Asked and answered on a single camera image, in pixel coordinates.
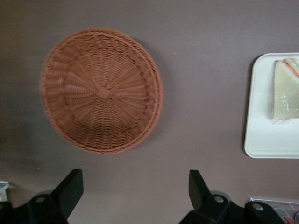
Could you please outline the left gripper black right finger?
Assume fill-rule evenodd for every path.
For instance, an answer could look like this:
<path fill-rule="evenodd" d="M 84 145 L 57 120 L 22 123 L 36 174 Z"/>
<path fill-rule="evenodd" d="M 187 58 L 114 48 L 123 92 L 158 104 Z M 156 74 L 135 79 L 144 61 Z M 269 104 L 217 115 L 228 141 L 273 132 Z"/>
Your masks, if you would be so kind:
<path fill-rule="evenodd" d="M 193 210 L 181 224 L 244 224 L 244 209 L 226 196 L 211 193 L 198 170 L 189 172 L 189 198 Z"/>

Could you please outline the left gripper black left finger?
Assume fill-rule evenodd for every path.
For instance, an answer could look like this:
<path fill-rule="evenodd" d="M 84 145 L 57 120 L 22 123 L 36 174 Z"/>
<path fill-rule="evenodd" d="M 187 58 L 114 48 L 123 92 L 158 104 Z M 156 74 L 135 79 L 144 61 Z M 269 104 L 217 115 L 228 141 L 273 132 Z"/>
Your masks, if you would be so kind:
<path fill-rule="evenodd" d="M 14 209 L 15 224 L 66 224 L 84 192 L 83 172 L 72 170 L 54 190 Z"/>

